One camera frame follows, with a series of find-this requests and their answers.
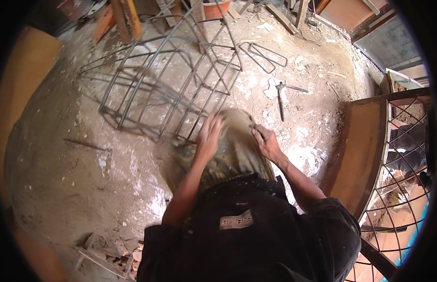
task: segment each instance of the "rusty metal frame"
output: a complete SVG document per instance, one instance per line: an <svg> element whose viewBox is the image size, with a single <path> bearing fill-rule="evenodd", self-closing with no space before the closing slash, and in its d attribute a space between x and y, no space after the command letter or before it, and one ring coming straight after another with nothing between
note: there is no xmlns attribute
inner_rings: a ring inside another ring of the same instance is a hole
<svg viewBox="0 0 437 282"><path fill-rule="evenodd" d="M424 196L427 198L426 200L428 201L430 198L430 193L429 191L427 191L425 189L424 183L422 182L422 180L420 179L420 177L418 176L419 173L426 171L427 167L422 167L416 171L413 171L413 165L411 165L407 159L405 158L408 154L410 154L412 151L416 151L419 150L421 152L423 152L425 154L426 150L423 148L425 146L425 144L419 144L416 140L414 140L414 138L412 136L410 136L408 133L410 132L410 130L415 127L418 124L422 124L425 125L425 120L427 119L427 115L424 115L422 117L415 117L412 113L410 113L408 110L411 108L412 105L414 104L418 104L418 103L430 103L431 102L431 96L430 96L430 90L426 87L426 88L419 88L419 89L413 89L413 90L408 90L408 91L403 91L403 92L398 92L398 93L391 93L388 95L382 95L379 97L374 97L374 98L369 98L367 102L379 102L381 103L382 106L382 111L381 111L381 118L380 118L380 122L381 122L381 129L385 129L385 134L382 134L382 132L380 132L379 137L380 136L384 136L384 139L381 140L382 146L379 146L379 148L377 149L376 152L376 159L379 160L378 164L376 163L377 161L375 161L374 166L372 168L372 172L370 174L369 177L369 182L366 188L365 193L363 194L363 198L360 201L360 205L357 207L357 210L355 211L355 216L357 218L359 218L359 221L362 220L363 215L366 215L366 219L369 221L369 225L366 225L364 227L364 229L362 230L362 233L368 233L371 232L374 234L374 241L376 243L376 245L372 245L370 242L367 242L365 239L362 239L362 249L361 249L361 254L368 259L368 261L370 263L367 262L360 262L357 261L357 264L366 264L366 265L370 265L372 268L372 280L374 281L374 269L373 267L375 267L376 269L378 269L378 271L385 276L385 278L389 281L390 279L392 279L395 275L395 272L397 270L397 266L395 264L395 262L390 261L384 254L385 253L389 253L389 252L399 252L399 261L400 264L402 264L402 262L404 261L404 259L402 258L402 253L405 250L408 250L411 248L411 246L403 246L400 243L399 237L398 237L398 233L405 231L409 226L414 226L416 231L419 232L419 226L418 223L421 223L423 221L423 219L419 219L417 218L417 215L414 214L413 212L413 208L411 206L411 202L416 201L418 199L422 199ZM389 108L396 108L400 110L400 113L398 113L396 116L393 116L391 118L389 118ZM401 134L399 134L396 138L393 138L391 140L388 140L388 131L389 131L389 124L393 124L394 119L396 119L397 117L399 117L401 114L406 114L408 116L411 116L411 118L416 122L413 126L411 126L408 130L402 130L400 128L398 128L399 132ZM400 138L401 136L406 135L412 142L412 144L415 144L416 147L411 149L409 152L407 152L406 154L400 154L399 149L401 148L396 148L395 145L393 144L393 141L395 141L397 138ZM383 161L385 160L385 152L387 152L387 148L388 146L390 146L390 148L394 149L394 152L396 152L398 155L400 155L400 157L397 157L394 161ZM394 178L394 175L392 174L392 172L389 170L389 168L387 167L389 164L398 161L398 160L402 160L407 164L407 167L409 167L409 169L411 170L410 173L412 173L412 175L409 175L401 180L397 180L396 178ZM387 184L387 185L380 185L380 183L378 183L379 180L379 175L382 172L382 170L385 170L386 172L388 172L388 177L389 179L391 179L393 183L391 184ZM422 195L419 195L413 199L408 199L408 195L405 194L405 192L403 192L403 189L401 189L401 184L411 180L413 178L416 178L419 185L422 186L424 192ZM388 204L385 202L385 200L383 200L381 191L383 191L384 189L390 189L395 187L397 190L399 191L400 195L403 196L404 202L399 203L399 204ZM382 207L380 208L371 208L368 207L369 201L372 198L373 193L375 193L375 197L378 197L379 200L382 203ZM390 209L394 208L394 207L398 207L401 205L405 205L409 208L409 210L411 211L412 214L412 218L413 218L413 222L412 223L408 223L408 224L404 224L402 226L396 226L394 223L394 220L392 218ZM388 217L388 222L390 222L392 224L391 227L380 227L380 226L375 226L373 224L373 221L370 217L370 213L371 212L385 212L387 217ZM396 241L397 241L397 246L398 248L394 248L392 250L382 250L380 248L380 244L379 244L379 239L377 236L377 233L379 232L389 232L392 234L395 234L396 236ZM355 269L355 267L353 267L353 276L354 276L354 280L350 280L350 279L346 279L346 281L352 281L352 282L356 282L357 279L357 271Z"/></svg>

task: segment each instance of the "hand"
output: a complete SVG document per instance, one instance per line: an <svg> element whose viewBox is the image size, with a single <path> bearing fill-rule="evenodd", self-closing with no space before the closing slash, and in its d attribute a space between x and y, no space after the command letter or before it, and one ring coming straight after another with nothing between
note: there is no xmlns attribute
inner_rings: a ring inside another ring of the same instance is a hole
<svg viewBox="0 0 437 282"><path fill-rule="evenodd" d="M256 139L261 154L276 164L284 154L279 149L275 133L262 125L253 125L251 133Z"/></svg>
<svg viewBox="0 0 437 282"><path fill-rule="evenodd" d="M218 136L223 127L222 116L209 116L203 123L201 130L196 137L195 160L206 165L206 163L217 152Z"/></svg>

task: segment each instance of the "orange bucket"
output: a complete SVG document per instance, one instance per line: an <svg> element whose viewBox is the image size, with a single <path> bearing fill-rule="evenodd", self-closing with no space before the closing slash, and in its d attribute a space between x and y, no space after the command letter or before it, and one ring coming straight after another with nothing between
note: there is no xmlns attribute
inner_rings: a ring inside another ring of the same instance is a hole
<svg viewBox="0 0 437 282"><path fill-rule="evenodd" d="M231 0L223 0L223 1L218 2L224 15L226 15L226 13L228 12L228 8L229 8L230 3L231 3ZM206 16L206 20L213 20L213 19L221 19L222 18L220 10L217 7L217 3L215 3L215 2L203 3L203 5L204 5L204 15Z"/></svg>

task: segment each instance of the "shirt label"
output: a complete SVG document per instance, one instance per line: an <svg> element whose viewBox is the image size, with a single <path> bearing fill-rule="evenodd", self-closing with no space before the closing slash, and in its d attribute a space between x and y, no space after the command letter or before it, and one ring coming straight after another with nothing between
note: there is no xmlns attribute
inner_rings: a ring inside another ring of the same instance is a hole
<svg viewBox="0 0 437 282"><path fill-rule="evenodd" d="M251 211L247 210L241 215L221 217L220 230L223 229L241 229L253 224L253 216Z"/></svg>

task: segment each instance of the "dusty concrete floor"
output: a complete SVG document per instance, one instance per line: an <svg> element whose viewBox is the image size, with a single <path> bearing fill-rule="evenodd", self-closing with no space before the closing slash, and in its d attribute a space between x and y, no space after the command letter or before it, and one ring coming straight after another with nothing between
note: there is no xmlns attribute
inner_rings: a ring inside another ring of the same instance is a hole
<svg viewBox="0 0 437 282"><path fill-rule="evenodd" d="M239 9L243 2L234 5ZM288 65L266 74L241 53L245 71L224 109L244 109L256 122L275 131L281 149L291 161L320 183L340 136L340 113L345 101L373 96L382 75L349 42L327 27L311 28L305 33L311 38L319 39L320 34L324 37L322 46L317 46L291 36L265 9L261 21L257 17L249 20L252 15L245 13L237 21L227 16L236 42L258 40L258 44L287 57ZM274 30L255 28L262 21L274 26ZM92 231L103 237L106 252L113 252L117 238L133 250L137 240L143 239L145 227L160 222L165 200L171 198L158 171L156 145L146 136L110 127L99 115L95 101L102 98L107 83L78 76L88 59L120 47L115 28L96 46L92 43L93 31L94 23L88 23L65 37L56 66L13 129L5 162L19 224L55 247L68 270L77 258L73 247ZM280 121L277 100L263 93L269 78L310 91L305 94L287 90L285 122ZM335 85L339 97L327 82ZM105 164L95 154L66 146L64 138L111 149L112 158ZM83 264L78 278L116 280L89 262Z"/></svg>

